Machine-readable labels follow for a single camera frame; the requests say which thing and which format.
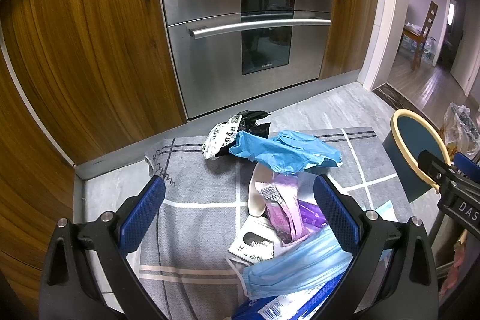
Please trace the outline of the light blue face mask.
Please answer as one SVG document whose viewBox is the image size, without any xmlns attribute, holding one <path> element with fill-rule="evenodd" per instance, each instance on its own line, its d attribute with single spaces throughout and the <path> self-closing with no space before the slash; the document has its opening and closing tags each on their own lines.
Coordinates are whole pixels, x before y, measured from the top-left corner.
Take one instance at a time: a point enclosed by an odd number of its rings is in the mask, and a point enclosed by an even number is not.
<svg viewBox="0 0 480 320">
<path fill-rule="evenodd" d="M 352 255 L 342 250 L 330 227 L 308 237 L 279 257 L 241 268 L 228 257 L 243 293 L 251 300 L 316 288 L 343 274 Z"/>
</svg>

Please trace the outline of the blue white wipes packet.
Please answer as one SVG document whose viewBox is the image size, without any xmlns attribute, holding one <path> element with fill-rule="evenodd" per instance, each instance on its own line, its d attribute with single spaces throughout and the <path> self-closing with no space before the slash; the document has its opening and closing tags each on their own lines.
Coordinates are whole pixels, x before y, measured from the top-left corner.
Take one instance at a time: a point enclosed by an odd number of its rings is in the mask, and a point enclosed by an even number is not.
<svg viewBox="0 0 480 320">
<path fill-rule="evenodd" d="M 335 290 L 342 277 L 343 274 L 340 274 L 317 288 L 246 301 L 229 319 L 311 319 Z"/>
</svg>

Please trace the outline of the pink purple wrapper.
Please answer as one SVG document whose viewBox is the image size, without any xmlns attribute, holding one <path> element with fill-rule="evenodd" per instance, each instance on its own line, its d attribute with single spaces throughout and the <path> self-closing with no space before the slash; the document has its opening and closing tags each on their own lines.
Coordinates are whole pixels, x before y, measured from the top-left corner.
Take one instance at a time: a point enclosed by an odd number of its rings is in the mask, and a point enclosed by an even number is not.
<svg viewBox="0 0 480 320">
<path fill-rule="evenodd" d="M 260 193 L 270 224 L 281 242 L 287 245 L 300 241 L 307 231 L 298 207 L 298 177 L 277 174 Z"/>
</svg>

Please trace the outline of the blue plastic mailer bag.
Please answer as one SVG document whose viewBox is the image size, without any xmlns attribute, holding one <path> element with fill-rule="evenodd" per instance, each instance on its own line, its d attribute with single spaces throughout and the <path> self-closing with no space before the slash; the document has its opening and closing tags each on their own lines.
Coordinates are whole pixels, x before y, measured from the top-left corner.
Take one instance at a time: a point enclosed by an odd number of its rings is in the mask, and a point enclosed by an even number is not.
<svg viewBox="0 0 480 320">
<path fill-rule="evenodd" d="M 241 131 L 229 150 L 233 156 L 261 163 L 283 175 L 343 165 L 343 156 L 338 149 L 315 136 L 295 131 L 281 131 L 270 138 Z"/>
</svg>

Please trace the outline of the red floral paper bowl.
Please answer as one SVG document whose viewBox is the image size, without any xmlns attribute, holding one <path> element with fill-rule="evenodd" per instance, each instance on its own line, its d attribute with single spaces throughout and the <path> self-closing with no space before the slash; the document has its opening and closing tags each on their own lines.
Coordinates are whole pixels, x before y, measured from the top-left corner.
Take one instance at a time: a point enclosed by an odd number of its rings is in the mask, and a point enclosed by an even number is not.
<svg viewBox="0 0 480 320">
<path fill-rule="evenodd" d="M 266 210 L 266 204 L 260 190 L 267 187 L 277 174 L 267 166 L 257 163 L 248 186 L 248 211 L 253 217 L 260 217 Z"/>
</svg>

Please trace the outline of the black and white plastic bag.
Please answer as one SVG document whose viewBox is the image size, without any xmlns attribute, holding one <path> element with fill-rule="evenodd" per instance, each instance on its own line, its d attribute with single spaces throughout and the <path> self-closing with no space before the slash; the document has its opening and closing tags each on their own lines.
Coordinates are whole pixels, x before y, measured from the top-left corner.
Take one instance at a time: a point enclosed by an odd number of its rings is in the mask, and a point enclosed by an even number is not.
<svg viewBox="0 0 480 320">
<path fill-rule="evenodd" d="M 269 115 L 269 112 L 263 110 L 244 110 L 230 117 L 226 123 L 216 124 L 203 142 L 203 157 L 215 160 L 220 156 L 228 155 L 230 148 L 235 145 L 236 135 L 239 132 L 267 138 L 270 123 L 257 124 L 257 122 Z"/>
</svg>

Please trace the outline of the purple snack packet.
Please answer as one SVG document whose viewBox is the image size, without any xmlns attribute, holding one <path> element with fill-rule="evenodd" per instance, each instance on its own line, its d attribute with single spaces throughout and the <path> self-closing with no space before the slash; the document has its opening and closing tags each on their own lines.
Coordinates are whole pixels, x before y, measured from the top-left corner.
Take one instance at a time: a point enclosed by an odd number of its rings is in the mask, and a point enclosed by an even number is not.
<svg viewBox="0 0 480 320">
<path fill-rule="evenodd" d="M 317 204 L 298 200 L 298 206 L 301 217 L 308 226 L 322 229 L 328 225 L 326 217 Z"/>
</svg>

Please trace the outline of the clear plastic bag with food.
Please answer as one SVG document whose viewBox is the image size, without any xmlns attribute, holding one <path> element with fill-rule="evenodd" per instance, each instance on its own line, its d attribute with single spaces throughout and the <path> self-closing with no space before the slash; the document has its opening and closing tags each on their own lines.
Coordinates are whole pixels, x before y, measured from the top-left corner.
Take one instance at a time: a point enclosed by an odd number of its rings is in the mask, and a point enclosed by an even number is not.
<svg viewBox="0 0 480 320">
<path fill-rule="evenodd" d="M 443 116 L 440 136 L 451 160 L 458 153 L 473 159 L 479 152 L 479 130 L 470 118 L 470 109 L 464 105 L 449 104 Z"/>
</svg>

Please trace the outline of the blue bin with yellow rim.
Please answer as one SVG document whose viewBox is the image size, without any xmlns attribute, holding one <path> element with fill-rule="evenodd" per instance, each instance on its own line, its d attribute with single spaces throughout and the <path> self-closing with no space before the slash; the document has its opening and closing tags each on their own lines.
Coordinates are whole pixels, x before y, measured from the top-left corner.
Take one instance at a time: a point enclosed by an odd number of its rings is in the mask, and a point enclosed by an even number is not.
<svg viewBox="0 0 480 320">
<path fill-rule="evenodd" d="M 424 150 L 451 165 L 448 149 L 435 128 L 421 115 L 399 109 L 391 117 L 391 130 L 383 141 L 403 190 L 412 203 L 434 188 L 436 182 L 419 168 L 418 157 Z"/>
</svg>

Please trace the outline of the grey striped floor mat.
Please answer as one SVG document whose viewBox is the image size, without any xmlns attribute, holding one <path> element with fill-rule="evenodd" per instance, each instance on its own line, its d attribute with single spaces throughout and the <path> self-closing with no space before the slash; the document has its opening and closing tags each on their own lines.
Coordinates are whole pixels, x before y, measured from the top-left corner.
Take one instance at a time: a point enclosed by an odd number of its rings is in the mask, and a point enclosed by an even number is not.
<svg viewBox="0 0 480 320">
<path fill-rule="evenodd" d="M 369 127 L 315 131 L 342 154 L 329 170 L 362 207 L 393 205 L 406 221 L 412 213 L 381 141 Z M 163 204 L 142 241 L 139 279 L 169 319 L 224 319 L 243 301 L 238 277 L 227 263 L 229 247 L 247 220 L 254 163 L 233 156 L 207 160 L 199 136 L 163 140 L 149 162 L 104 176 L 104 210 L 136 195 L 151 176 L 165 182 Z"/>
</svg>

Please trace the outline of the wooden dining chair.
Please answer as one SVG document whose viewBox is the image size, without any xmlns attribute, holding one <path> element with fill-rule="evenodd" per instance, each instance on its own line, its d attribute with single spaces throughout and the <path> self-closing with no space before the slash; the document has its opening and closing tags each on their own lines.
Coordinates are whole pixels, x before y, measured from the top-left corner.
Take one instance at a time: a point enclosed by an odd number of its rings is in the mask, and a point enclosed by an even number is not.
<svg viewBox="0 0 480 320">
<path fill-rule="evenodd" d="M 425 22 L 419 32 L 417 32 L 414 28 L 408 27 L 407 25 L 403 27 L 400 40 L 403 40 L 404 37 L 408 37 L 410 40 L 416 43 L 416 50 L 411 61 L 411 69 L 413 71 L 416 71 L 416 69 L 420 67 L 425 43 L 428 40 L 432 25 L 438 12 L 438 8 L 439 6 L 434 1 L 430 3 L 430 7 L 425 17 Z"/>
</svg>

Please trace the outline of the right wooden cabinet door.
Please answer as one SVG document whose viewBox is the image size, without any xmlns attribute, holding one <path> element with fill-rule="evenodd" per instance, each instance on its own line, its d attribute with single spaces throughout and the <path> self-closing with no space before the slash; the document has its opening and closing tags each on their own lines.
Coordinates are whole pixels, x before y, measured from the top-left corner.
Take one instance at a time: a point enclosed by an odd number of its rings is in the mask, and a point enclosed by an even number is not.
<svg viewBox="0 0 480 320">
<path fill-rule="evenodd" d="M 333 0 L 320 79 L 359 71 L 368 51 L 378 0 Z"/>
</svg>

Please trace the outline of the wooden cabinet door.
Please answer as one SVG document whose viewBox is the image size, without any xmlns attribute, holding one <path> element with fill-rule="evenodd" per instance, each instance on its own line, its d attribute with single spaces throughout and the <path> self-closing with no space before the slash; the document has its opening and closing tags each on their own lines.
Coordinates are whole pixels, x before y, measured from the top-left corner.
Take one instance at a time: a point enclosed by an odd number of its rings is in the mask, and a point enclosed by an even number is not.
<svg viewBox="0 0 480 320">
<path fill-rule="evenodd" d="M 320 79 L 359 71 L 368 51 L 378 0 L 333 0 Z"/>
<path fill-rule="evenodd" d="M 185 123 L 160 0 L 1 0 L 33 110 L 81 164 Z"/>
</svg>

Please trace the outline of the left wooden cabinet door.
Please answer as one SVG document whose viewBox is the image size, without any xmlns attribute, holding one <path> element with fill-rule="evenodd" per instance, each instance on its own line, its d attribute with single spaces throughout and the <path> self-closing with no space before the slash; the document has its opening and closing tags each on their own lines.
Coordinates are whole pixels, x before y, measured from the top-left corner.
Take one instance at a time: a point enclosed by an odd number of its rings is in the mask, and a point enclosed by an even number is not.
<svg viewBox="0 0 480 320">
<path fill-rule="evenodd" d="M 160 0 L 1 0 L 33 110 L 81 164 L 185 123 Z"/>
</svg>

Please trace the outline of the stainless steel built-in oven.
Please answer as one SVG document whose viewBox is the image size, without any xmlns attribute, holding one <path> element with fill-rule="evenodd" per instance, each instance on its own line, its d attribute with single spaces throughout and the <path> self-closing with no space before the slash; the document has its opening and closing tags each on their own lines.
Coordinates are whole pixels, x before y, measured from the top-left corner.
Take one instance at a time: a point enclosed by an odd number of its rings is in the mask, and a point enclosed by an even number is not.
<svg viewBox="0 0 480 320">
<path fill-rule="evenodd" d="M 163 0 L 189 118 L 317 79 L 332 0 Z"/>
</svg>

